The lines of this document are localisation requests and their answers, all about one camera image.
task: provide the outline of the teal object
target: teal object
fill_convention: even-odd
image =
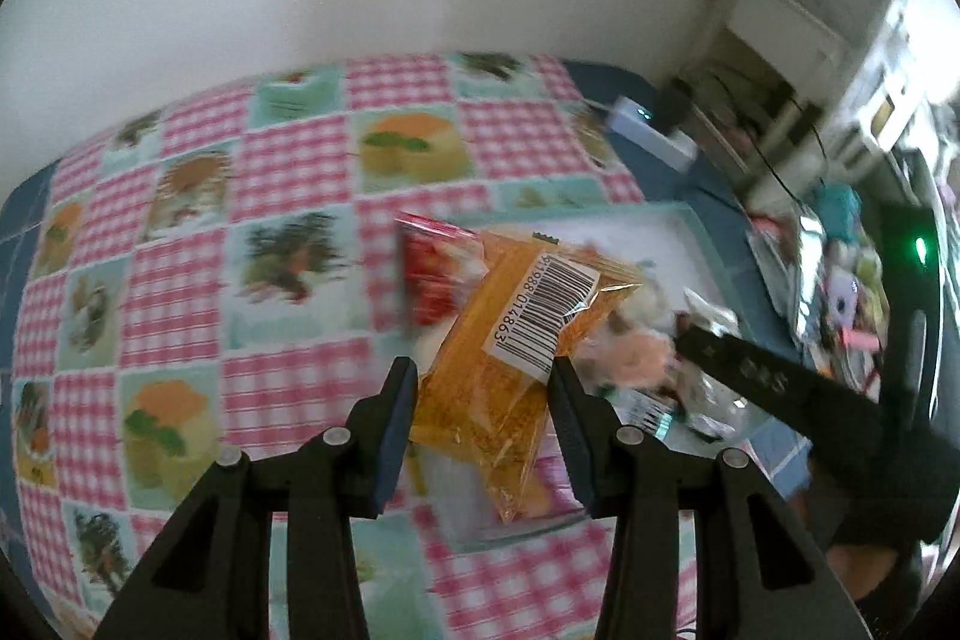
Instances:
[[[846,183],[824,185],[813,203],[813,211],[823,223],[827,239],[856,243],[860,224],[860,197]]]

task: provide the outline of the white barcode label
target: white barcode label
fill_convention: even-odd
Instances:
[[[592,304],[600,272],[552,253],[543,253],[500,314],[484,350],[535,380],[550,375],[557,336],[579,311]]]

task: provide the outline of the black device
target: black device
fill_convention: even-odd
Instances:
[[[891,424],[879,405],[731,335],[691,328],[677,349],[832,453],[830,468],[883,499],[885,518],[905,534],[941,533],[960,453],[925,427]],[[596,640],[673,640],[681,509],[697,516],[698,640],[870,640],[813,539],[746,453],[670,451],[586,394],[565,357],[547,397],[577,499],[594,518],[617,518]],[[224,451],[136,565],[95,640],[266,640],[275,511],[289,513],[291,637],[368,640],[349,518],[376,518],[392,495],[415,405],[416,367],[397,359],[378,396],[296,453],[250,461]],[[13,636],[53,638],[0,563],[0,617]],[[954,562],[920,610],[923,635],[907,629],[904,638],[952,636],[957,570]]]

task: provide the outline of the pink and white checkered pattern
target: pink and white checkered pattern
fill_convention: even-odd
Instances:
[[[127,508],[120,477],[112,372],[56,375],[50,439],[59,492],[95,507]]]
[[[356,199],[357,235],[376,330],[400,325],[400,270],[397,268],[397,213],[448,218],[491,209],[491,194],[483,183],[467,182],[418,188],[400,194]]]
[[[577,86],[559,59],[549,55],[535,55],[533,57],[536,70],[544,81],[546,91],[551,98],[557,101],[583,101]]]
[[[590,164],[549,101],[462,101],[464,138],[491,179],[590,172]]]
[[[643,201],[643,194],[640,192],[640,186],[630,170],[623,167],[613,167],[611,170],[601,172],[597,175],[603,190],[607,192],[607,199],[611,204],[640,203]]]
[[[100,135],[67,153],[56,166],[50,183],[50,203],[57,204],[88,189],[97,181],[104,139]]]
[[[179,106],[163,122],[162,155],[179,155],[240,136],[247,125],[252,95],[250,85],[234,85]]]
[[[387,55],[347,61],[350,109],[453,101],[448,66],[438,55]]]
[[[80,604],[80,590],[66,539],[61,501],[38,486],[18,483],[23,536],[37,582]]]
[[[170,518],[170,514],[163,515],[145,515],[133,512],[130,514],[130,525],[133,528],[133,536],[136,538],[136,552],[138,555],[144,555],[147,548],[150,548],[164,524]]]
[[[341,426],[353,403],[376,389],[366,338],[227,359],[226,437],[251,458],[289,453],[323,429]]]
[[[66,272],[41,277],[27,285],[13,338],[13,374],[49,375],[56,360],[56,332],[64,304]]]
[[[121,366],[218,356],[226,234],[219,228],[136,250],[121,307]]]
[[[291,122],[243,139],[234,184],[234,220],[349,201],[347,118]]]
[[[596,618],[613,526],[586,521],[479,554],[454,555],[429,506],[413,510],[446,622],[461,640],[539,640]]]
[[[133,250],[154,191],[152,167],[101,182],[83,215],[70,266],[94,263]]]

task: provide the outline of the silver screw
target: silver screw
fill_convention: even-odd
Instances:
[[[728,448],[726,451],[723,451],[723,461],[728,467],[743,469],[750,463],[750,456],[747,456],[747,453],[744,453],[739,448]]]
[[[217,463],[222,467],[235,467],[243,458],[243,451],[229,442],[221,442],[217,450]]]
[[[350,429],[343,426],[331,426],[323,433],[323,442],[328,445],[346,445],[350,442]]]
[[[643,442],[643,432],[635,426],[621,426],[616,430],[616,438],[624,445],[640,445]]]

